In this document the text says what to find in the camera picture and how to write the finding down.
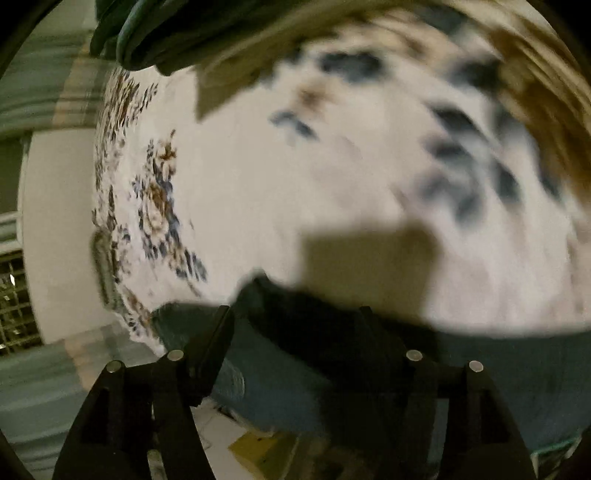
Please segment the dark blue denim jeans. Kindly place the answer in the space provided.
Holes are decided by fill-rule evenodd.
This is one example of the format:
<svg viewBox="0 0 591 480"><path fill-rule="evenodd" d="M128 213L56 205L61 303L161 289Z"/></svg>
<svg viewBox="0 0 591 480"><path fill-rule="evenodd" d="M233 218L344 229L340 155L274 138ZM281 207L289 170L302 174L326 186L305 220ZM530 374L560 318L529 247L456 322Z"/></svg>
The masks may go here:
<svg viewBox="0 0 591 480"><path fill-rule="evenodd" d="M570 441L590 424L590 336L457 335L344 309L266 276L231 305L235 334L214 398L262 429L413 437L440 461L448 406L420 399L408 352L463 367L482 363L528 449Z"/></svg>

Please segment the floral white bedspread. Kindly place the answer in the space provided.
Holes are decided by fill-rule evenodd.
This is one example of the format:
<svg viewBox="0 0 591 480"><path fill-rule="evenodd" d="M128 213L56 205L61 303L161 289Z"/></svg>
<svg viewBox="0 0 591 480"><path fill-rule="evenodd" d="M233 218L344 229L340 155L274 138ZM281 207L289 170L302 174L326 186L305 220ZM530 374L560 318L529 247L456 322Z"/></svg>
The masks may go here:
<svg viewBox="0 0 591 480"><path fill-rule="evenodd" d="M526 1L321 1L176 71L115 69L94 153L106 308L265 275L493 336L590 326L587 67Z"/></svg>

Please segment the grey striped curtain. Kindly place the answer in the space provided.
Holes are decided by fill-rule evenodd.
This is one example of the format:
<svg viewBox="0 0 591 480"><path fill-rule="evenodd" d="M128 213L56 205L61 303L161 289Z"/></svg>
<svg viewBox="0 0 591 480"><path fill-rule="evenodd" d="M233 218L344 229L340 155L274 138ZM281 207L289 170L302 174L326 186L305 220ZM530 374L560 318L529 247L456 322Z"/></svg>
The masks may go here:
<svg viewBox="0 0 591 480"><path fill-rule="evenodd" d="M112 64L90 55L88 31L33 37L1 77L1 137L90 128Z"/></svg>

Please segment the dark green blanket pile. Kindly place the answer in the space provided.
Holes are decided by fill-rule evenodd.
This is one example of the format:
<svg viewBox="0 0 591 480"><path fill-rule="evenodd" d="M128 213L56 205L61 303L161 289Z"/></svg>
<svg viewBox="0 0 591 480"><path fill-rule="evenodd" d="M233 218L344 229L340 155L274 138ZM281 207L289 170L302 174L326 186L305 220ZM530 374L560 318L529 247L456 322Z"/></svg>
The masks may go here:
<svg viewBox="0 0 591 480"><path fill-rule="evenodd" d="M93 57L163 75L260 33L304 1L98 1Z"/></svg>

